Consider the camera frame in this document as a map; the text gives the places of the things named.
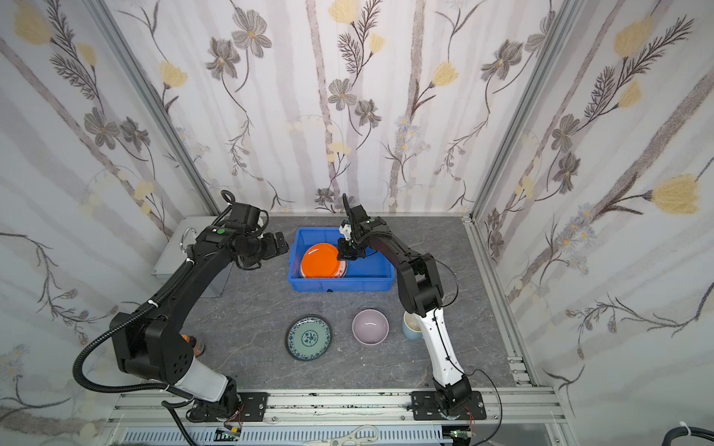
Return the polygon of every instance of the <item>gray flower print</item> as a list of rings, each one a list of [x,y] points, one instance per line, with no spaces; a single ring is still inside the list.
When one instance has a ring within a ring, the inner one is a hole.
[[[234,65],[241,61],[241,57],[233,47],[233,42],[225,39],[216,40],[211,37],[211,48],[208,49],[208,54],[215,58],[213,62],[206,62],[206,68],[211,70],[211,76],[220,80],[225,71],[232,78],[238,77]]]
[[[500,80],[505,79],[508,75],[508,69],[512,65],[516,65],[521,62],[522,47],[522,42],[511,42],[506,39],[498,51],[493,53],[496,60],[490,64],[483,64],[481,66],[481,71],[483,71],[481,78],[484,81],[487,81],[495,74]]]
[[[246,14],[243,9],[236,8],[236,13],[233,14],[233,21],[243,30],[231,33],[236,46],[240,49],[247,49],[250,46],[251,53],[255,57],[261,58],[263,57],[263,48],[271,48],[273,46],[273,42],[263,35],[268,28],[268,24],[253,9]]]
[[[357,201],[357,199],[354,198],[353,196],[347,197],[347,204],[349,204],[350,208],[355,205],[356,201]],[[335,201],[335,211],[345,212],[345,205],[342,202],[342,198]]]
[[[335,104],[338,110],[344,110],[345,106],[351,107],[357,103],[357,96],[349,94],[352,90],[349,79],[343,81],[335,79],[329,88],[332,96],[327,98],[327,102]]]
[[[573,190],[573,175],[578,175],[578,167],[580,167],[580,159],[576,158],[571,152],[562,157],[558,162],[560,170],[553,176],[554,181],[560,181],[560,193],[566,193]]]
[[[315,199],[315,203],[319,204],[320,206],[324,206],[325,202],[332,203],[334,196],[335,196],[335,193],[333,191],[331,191],[330,188],[324,188],[324,189],[318,188],[317,198]]]
[[[569,152],[573,147],[570,137],[575,134],[580,125],[580,119],[574,119],[569,113],[560,120],[560,128],[553,130],[553,144],[550,146],[554,151]]]
[[[111,150],[116,147],[114,139],[119,136],[119,127],[114,122],[107,123],[104,113],[97,107],[93,107],[91,113],[84,115],[84,128],[94,135],[94,143],[97,147],[102,147],[104,143]]]
[[[505,241],[503,241],[503,236],[501,235],[500,232],[495,230],[491,234],[491,240],[488,243],[488,246],[491,247],[491,251],[493,251],[493,257],[498,257],[501,254],[501,250],[503,249],[503,246],[506,244]]]
[[[547,16],[540,20],[540,33],[528,36],[528,40],[526,41],[527,52],[533,53],[534,51],[540,51],[540,49],[543,48],[545,38],[548,35],[548,31],[550,31],[550,25],[553,24],[554,19],[555,11],[550,11]]]
[[[147,146],[151,143],[149,132],[139,130],[136,122],[128,116],[126,117],[126,121],[121,123],[121,132],[124,134],[124,140],[127,143],[134,143],[137,152],[141,152],[141,143],[145,143]]]
[[[377,116],[374,112],[377,107],[374,105],[374,101],[370,99],[369,101],[359,101],[357,107],[355,107],[355,113],[359,115],[359,125],[362,127],[369,121],[372,127],[379,125],[379,121],[382,120],[381,116]]]

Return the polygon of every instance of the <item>blue cup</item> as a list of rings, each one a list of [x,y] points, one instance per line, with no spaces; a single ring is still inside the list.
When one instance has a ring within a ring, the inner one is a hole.
[[[420,340],[424,337],[419,323],[416,321],[416,316],[406,311],[402,317],[402,333],[404,333],[405,338],[410,340]]]

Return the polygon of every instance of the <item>orange plate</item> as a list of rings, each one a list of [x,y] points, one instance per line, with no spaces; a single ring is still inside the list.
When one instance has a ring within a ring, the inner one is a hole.
[[[345,273],[347,262],[337,260],[337,248],[330,243],[318,243],[311,246],[300,262],[300,273],[303,277],[335,278]]]

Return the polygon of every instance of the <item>black cable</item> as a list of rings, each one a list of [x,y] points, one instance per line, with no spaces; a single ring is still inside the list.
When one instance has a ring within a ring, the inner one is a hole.
[[[674,440],[677,437],[685,437],[689,435],[689,432],[691,432],[692,437],[699,437],[703,438],[705,440],[709,440],[711,442],[714,442],[714,432],[706,429],[702,429],[701,427],[689,427],[689,430],[687,430],[686,427],[675,427],[674,429],[670,429],[666,434],[665,438],[662,441],[662,446],[670,446],[672,444],[672,440]]]
[[[181,422],[181,418],[179,418],[179,415],[176,413],[176,409],[180,407],[187,406],[191,404],[193,400],[188,400],[188,401],[183,401],[183,402],[168,402],[168,401],[161,401],[161,405],[168,410],[168,412],[171,414],[171,418],[174,419],[174,422],[176,423],[176,426],[178,427],[178,430],[181,431],[181,435],[183,435],[183,439],[189,444],[189,446],[198,446],[196,442],[193,441],[193,438],[188,434],[188,431],[186,428],[183,426],[183,423]]]
[[[377,235],[385,235],[385,236],[387,236],[387,237],[389,237],[389,238],[394,239],[394,235],[392,235],[392,233],[375,232],[375,233],[369,233],[369,234],[363,235],[362,237],[360,237],[360,240],[362,240],[363,238],[367,237],[368,235],[374,235],[374,234],[377,234]],[[424,257],[424,256],[421,255],[421,254],[419,254],[419,255],[411,255],[411,254],[409,254],[409,253],[404,253],[404,255],[406,255],[407,257],[411,257],[411,258],[420,258],[421,260],[426,260],[426,257]],[[449,271],[449,273],[451,273],[451,275],[453,276],[453,281],[454,281],[454,283],[456,284],[456,294],[453,296],[453,299],[451,300],[451,302],[447,303],[446,305],[442,305],[441,307],[439,307],[439,308],[446,308],[446,307],[448,307],[449,305],[451,305],[451,304],[453,304],[454,302],[456,302],[456,299],[458,298],[458,279],[457,279],[457,277],[456,277],[456,273],[454,273],[454,271],[449,267],[449,265],[446,265],[444,262],[442,262],[441,260],[439,260],[439,259],[437,259],[437,258],[432,257],[432,259],[433,259],[435,262],[440,263],[444,268],[446,268],[446,269]]]
[[[190,260],[193,258],[193,248],[192,245],[188,247],[186,250],[186,255],[187,260]],[[109,338],[114,333],[117,333],[118,331],[124,329],[125,327],[128,327],[130,324],[136,322],[138,319],[141,319],[143,316],[149,314],[152,310],[157,308],[161,303],[167,299],[171,294],[176,291],[176,289],[181,286],[181,284],[185,281],[186,277],[188,274],[191,272],[191,269],[193,268],[193,261],[186,261],[183,263],[183,265],[176,270],[176,272],[169,278],[169,281],[166,282],[166,284],[161,287],[159,292],[157,293],[156,298],[152,300],[156,304],[156,306],[150,304],[148,301],[144,303],[142,306],[139,307],[139,309],[131,314],[125,321],[123,321],[121,324],[117,325],[116,327],[107,330],[106,332],[102,333],[100,336],[97,337],[97,339],[93,340],[90,342],[80,353],[77,355],[77,359],[74,360],[74,364],[72,365],[72,376],[74,377],[74,380],[77,381],[77,383],[84,387],[87,390],[92,390],[94,392],[99,392],[99,393],[125,393],[125,392],[135,392],[137,390],[156,390],[156,389],[161,389],[165,390],[168,389],[167,384],[163,384],[161,382],[148,382],[145,384],[135,384],[135,385],[117,385],[117,386],[108,386],[108,385],[101,385],[97,384],[96,382],[91,381],[90,379],[87,378],[87,376],[84,375],[84,371],[82,370],[84,366],[84,361],[87,359],[87,357],[96,349],[98,346],[100,346],[102,343],[107,341]]]
[[[471,446],[482,445],[483,443],[489,441],[491,438],[493,438],[494,435],[496,435],[496,433],[498,432],[498,429],[501,428],[501,423],[503,422],[503,403],[501,402],[501,396],[498,394],[498,388],[496,388],[496,385],[493,384],[493,381],[491,380],[491,377],[489,377],[489,376],[486,374],[486,372],[484,372],[484,371],[481,370],[480,368],[474,370],[474,372],[475,372],[475,371],[479,371],[479,372],[483,373],[483,376],[485,376],[485,377],[488,378],[488,381],[491,383],[491,386],[493,386],[493,389],[496,391],[496,398],[498,398],[498,424],[496,425],[496,428],[493,430],[493,432],[491,433],[491,435],[487,436],[486,438],[484,438],[483,440],[481,440],[481,441],[478,442],[478,443],[474,443],[474,444],[471,445]]]
[[[387,233],[387,232],[379,231],[379,232],[367,233],[367,234],[363,235],[362,237],[360,237],[359,239],[357,239],[356,242],[357,242],[357,243],[360,243],[362,240],[364,240],[365,238],[369,237],[370,235],[384,235],[385,237],[389,237],[389,238],[394,239],[394,235],[392,235],[392,233]],[[406,254],[407,257],[421,258],[422,260],[425,260],[425,259],[426,259],[426,257],[424,257],[424,256],[421,255],[421,254],[420,254],[420,255],[411,255],[411,254],[408,254],[408,253],[405,253],[405,254]],[[449,272],[450,272],[451,275],[453,276],[454,283],[456,284],[456,294],[453,296],[453,299],[451,300],[451,302],[447,303],[446,305],[442,305],[442,306],[436,308],[437,310],[438,310],[439,308],[444,309],[444,308],[448,307],[449,305],[452,305],[454,302],[456,302],[456,299],[458,298],[458,278],[456,277],[456,273],[454,272],[454,270],[452,270],[452,269],[451,269],[448,265],[446,265],[444,262],[442,262],[441,260],[436,259],[436,258],[432,258],[432,259],[434,259],[435,262],[440,263],[444,268],[446,268],[447,270],[449,270]],[[501,423],[502,423],[502,421],[503,421],[503,403],[501,402],[501,395],[498,393],[498,388],[496,388],[496,384],[493,383],[493,380],[491,379],[491,377],[488,376],[488,374],[486,374],[486,372],[484,372],[483,370],[477,368],[477,369],[475,369],[475,370],[474,370],[473,372],[471,372],[471,373],[466,373],[466,372],[464,372],[463,370],[461,370],[460,368],[456,367],[456,364],[454,364],[453,361],[451,360],[451,356],[448,355],[448,350],[446,349],[446,343],[444,342],[444,339],[443,339],[443,337],[441,336],[441,329],[439,328],[438,321],[436,320],[436,314],[435,314],[433,320],[434,320],[434,322],[436,323],[436,332],[439,334],[439,340],[441,340],[441,345],[444,347],[444,351],[446,351],[446,354],[447,354],[446,359],[451,363],[451,365],[452,365],[458,372],[460,372],[462,375],[467,376],[467,377],[468,377],[468,376],[472,376],[472,375],[473,375],[474,373],[476,373],[476,372],[481,372],[481,373],[483,373],[483,376],[485,376],[486,379],[488,379],[488,381],[491,383],[491,386],[493,387],[493,389],[494,389],[495,392],[496,392],[496,398],[498,398],[498,408],[499,408],[498,425],[496,425],[496,428],[493,430],[493,432],[491,433],[491,435],[489,435],[489,436],[488,436],[487,438],[485,438],[484,440],[481,440],[480,442],[478,442],[478,443],[476,443],[475,445],[472,445],[472,446],[481,445],[481,444],[483,444],[483,443],[489,441],[491,438],[493,438],[493,436],[496,435],[496,433],[498,432],[498,429],[501,428]]]

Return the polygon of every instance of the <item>pink bowl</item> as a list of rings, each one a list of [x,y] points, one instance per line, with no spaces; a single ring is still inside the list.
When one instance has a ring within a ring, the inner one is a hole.
[[[389,322],[377,310],[362,310],[352,321],[352,334],[361,344],[377,345],[387,338]]]

